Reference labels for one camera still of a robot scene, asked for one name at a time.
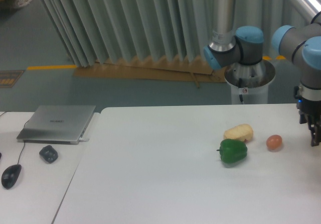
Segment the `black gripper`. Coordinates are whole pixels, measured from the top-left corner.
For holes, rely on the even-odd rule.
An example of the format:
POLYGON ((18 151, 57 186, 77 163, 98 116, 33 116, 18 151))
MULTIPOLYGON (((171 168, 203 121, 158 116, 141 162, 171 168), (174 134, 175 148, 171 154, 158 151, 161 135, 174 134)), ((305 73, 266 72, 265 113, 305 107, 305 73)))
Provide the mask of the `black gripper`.
POLYGON ((320 89, 311 89, 302 84, 295 86, 293 97, 297 99, 299 123, 308 124, 312 147, 320 144, 320 89))

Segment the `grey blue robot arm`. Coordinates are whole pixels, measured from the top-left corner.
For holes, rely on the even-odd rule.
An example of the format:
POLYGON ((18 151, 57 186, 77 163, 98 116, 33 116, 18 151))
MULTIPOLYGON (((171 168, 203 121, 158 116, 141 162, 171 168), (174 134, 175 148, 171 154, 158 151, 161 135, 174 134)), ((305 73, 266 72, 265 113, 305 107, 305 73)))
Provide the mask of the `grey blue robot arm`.
MULTIPOLYGON (((308 21, 303 28, 284 25, 272 36, 273 48, 301 70, 294 88, 299 122, 307 124, 311 145, 320 144, 320 0, 289 0, 308 21)), ((243 101, 245 89, 269 84, 275 76, 271 63, 263 60, 263 32, 252 26, 233 31, 235 0, 214 0, 211 42, 204 55, 212 69, 226 68, 225 79, 238 89, 243 101)))

